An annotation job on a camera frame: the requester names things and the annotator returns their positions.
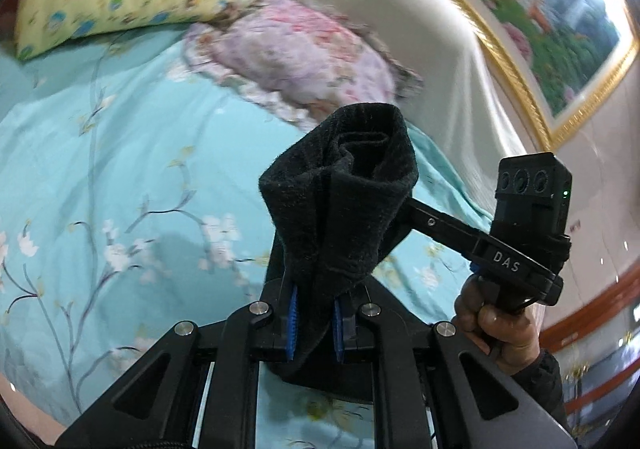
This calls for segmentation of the person's right hand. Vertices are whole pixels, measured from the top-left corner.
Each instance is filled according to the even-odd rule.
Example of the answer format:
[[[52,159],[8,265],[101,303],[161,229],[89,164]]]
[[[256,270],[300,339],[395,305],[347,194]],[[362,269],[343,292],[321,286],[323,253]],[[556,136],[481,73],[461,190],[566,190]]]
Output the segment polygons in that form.
[[[452,324],[490,355],[506,374],[525,370],[540,355],[539,332],[535,316],[529,309],[510,315],[486,303],[477,276],[469,276],[454,301]]]

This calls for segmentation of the black sleeve right forearm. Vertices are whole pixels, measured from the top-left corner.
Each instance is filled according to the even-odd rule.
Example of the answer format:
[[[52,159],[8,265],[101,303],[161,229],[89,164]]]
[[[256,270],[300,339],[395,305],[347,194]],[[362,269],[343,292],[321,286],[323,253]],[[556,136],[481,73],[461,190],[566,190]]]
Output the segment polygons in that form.
[[[512,377],[563,429],[569,431],[559,363],[548,351]]]

